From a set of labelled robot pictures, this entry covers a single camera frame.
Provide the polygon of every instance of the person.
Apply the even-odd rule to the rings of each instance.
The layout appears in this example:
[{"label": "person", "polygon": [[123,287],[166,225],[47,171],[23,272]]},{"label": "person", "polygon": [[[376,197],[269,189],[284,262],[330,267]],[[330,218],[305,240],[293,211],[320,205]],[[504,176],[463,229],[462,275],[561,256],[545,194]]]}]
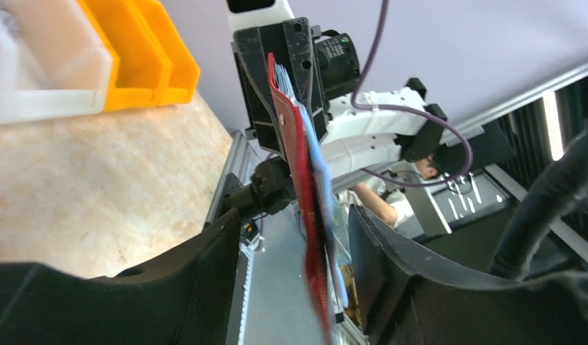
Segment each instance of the person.
[{"label": "person", "polygon": [[[415,162],[415,166],[424,180],[430,180],[439,174],[433,156]],[[351,205],[363,205],[394,229],[414,214],[404,193],[399,190],[387,192],[385,181],[375,176],[366,182],[358,183],[349,190],[338,193],[337,199],[345,219],[349,217]]]}]

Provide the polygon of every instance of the wall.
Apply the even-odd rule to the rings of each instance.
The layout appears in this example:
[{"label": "wall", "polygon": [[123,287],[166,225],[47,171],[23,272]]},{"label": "wall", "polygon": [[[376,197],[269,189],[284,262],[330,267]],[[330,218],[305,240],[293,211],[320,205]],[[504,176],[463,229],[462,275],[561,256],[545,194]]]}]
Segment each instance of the wall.
[{"label": "wall", "polygon": [[[199,90],[227,129],[247,126],[226,1],[162,0],[203,72]],[[295,15],[348,32],[365,62],[380,1],[291,0]],[[365,89],[411,76],[456,123],[588,61],[588,0],[391,1]]]}]

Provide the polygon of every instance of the white bin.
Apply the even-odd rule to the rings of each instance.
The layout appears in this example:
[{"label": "white bin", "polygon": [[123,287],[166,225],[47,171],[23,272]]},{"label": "white bin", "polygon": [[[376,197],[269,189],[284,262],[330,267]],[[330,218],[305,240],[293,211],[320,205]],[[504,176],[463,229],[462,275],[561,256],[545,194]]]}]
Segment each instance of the white bin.
[{"label": "white bin", "polygon": [[0,124],[97,114],[112,58],[76,0],[1,0]]}]

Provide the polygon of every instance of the storage bin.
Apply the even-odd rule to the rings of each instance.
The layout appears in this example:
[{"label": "storage bin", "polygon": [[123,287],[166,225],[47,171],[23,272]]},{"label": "storage bin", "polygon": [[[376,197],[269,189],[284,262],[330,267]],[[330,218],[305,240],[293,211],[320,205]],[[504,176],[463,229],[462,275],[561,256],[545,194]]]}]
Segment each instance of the storage bin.
[{"label": "storage bin", "polygon": [[186,104],[192,100],[200,70],[169,14],[158,0],[132,0],[173,64],[159,105]]},{"label": "storage bin", "polygon": [[159,104],[173,64],[136,4],[128,0],[78,0],[78,3],[97,35],[104,39],[112,58],[118,60],[104,110]]},{"label": "storage bin", "polygon": [[96,114],[112,59],[75,0],[1,0],[0,124]]}]

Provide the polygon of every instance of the white shirt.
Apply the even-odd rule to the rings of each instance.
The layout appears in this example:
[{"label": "white shirt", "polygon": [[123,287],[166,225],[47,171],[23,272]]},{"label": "white shirt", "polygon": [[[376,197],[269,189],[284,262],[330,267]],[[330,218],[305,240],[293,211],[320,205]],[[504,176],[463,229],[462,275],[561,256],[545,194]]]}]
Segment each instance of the white shirt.
[{"label": "white shirt", "polygon": [[[378,196],[381,196],[387,190],[385,181],[374,176],[371,177],[368,181],[366,181],[366,185]],[[341,209],[343,210],[345,220],[349,219],[350,205],[360,206],[362,204],[362,201],[359,199],[357,194],[350,190],[344,190],[340,192],[338,194],[338,199]],[[394,224],[388,224],[394,229],[414,215],[413,209],[410,207],[408,200],[406,200],[406,196],[399,190],[394,190],[393,192],[391,192],[391,194],[389,194],[385,202],[387,202],[393,208],[395,208],[395,212],[398,215],[398,219],[395,221]]]}]

